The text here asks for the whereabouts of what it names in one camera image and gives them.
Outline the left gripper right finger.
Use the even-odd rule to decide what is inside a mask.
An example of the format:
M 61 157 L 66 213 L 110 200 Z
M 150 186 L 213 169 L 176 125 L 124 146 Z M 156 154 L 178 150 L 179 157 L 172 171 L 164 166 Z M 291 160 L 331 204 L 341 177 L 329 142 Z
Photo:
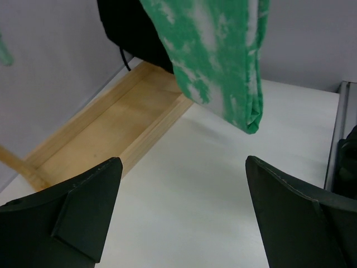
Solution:
M 269 267 L 356 267 L 356 201 L 248 156 L 245 170 Z

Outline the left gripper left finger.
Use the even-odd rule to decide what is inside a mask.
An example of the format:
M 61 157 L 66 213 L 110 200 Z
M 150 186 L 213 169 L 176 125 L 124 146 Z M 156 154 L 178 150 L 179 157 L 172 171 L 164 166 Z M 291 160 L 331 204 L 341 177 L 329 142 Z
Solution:
M 1 267 L 100 262 L 123 165 L 118 157 L 1 206 Z

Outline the green white tie-dye trousers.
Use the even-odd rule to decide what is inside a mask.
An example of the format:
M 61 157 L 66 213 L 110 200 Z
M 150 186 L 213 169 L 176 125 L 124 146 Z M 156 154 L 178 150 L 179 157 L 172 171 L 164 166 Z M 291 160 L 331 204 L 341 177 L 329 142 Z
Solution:
M 263 115 L 268 1 L 142 1 L 183 94 L 248 134 Z

